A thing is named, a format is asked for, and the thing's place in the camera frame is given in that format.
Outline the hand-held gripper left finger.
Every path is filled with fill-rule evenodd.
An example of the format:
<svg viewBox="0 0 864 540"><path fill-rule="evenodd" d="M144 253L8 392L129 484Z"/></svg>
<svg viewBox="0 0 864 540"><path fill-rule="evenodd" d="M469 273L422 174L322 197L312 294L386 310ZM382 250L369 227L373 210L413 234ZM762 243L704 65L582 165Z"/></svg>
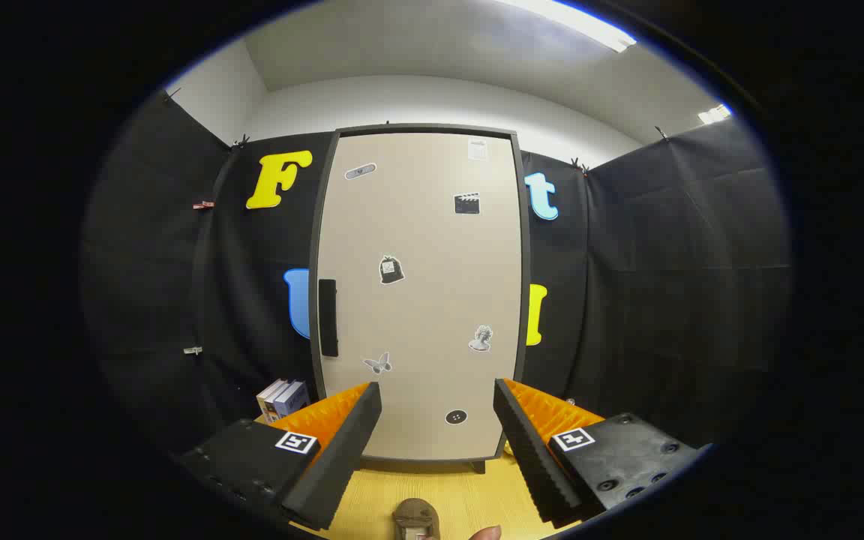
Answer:
<svg viewBox="0 0 864 540"><path fill-rule="evenodd" d="M366 382L273 424L234 421L177 462L256 518L327 530L381 411L380 384Z"/></svg>

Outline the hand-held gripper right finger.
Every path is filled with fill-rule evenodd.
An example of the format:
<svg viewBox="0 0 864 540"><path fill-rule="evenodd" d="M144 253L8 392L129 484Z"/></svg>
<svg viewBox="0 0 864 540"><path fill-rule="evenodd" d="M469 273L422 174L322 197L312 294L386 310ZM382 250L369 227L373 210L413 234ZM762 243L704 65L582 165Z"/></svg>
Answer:
<svg viewBox="0 0 864 540"><path fill-rule="evenodd" d="M646 496L702 458L633 413L603 418L513 379L493 409L539 517L556 529Z"/></svg>

